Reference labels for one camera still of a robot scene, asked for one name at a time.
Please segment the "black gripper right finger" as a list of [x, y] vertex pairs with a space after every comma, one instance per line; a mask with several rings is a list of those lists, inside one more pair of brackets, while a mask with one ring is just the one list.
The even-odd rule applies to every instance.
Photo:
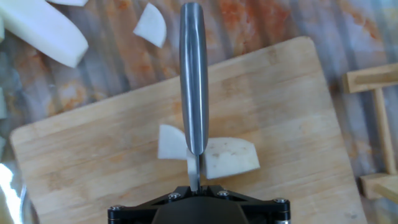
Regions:
[[220, 185], [202, 186], [200, 195], [233, 202], [240, 208], [239, 215], [248, 223], [291, 223], [290, 201], [286, 198], [260, 200], [226, 190]]

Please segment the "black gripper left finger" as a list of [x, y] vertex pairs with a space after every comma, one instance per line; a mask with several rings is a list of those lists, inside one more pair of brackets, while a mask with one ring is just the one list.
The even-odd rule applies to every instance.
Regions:
[[113, 205], [108, 208], [108, 224], [152, 223], [158, 209], [178, 200], [197, 196], [189, 186], [177, 187], [173, 192], [135, 207]]

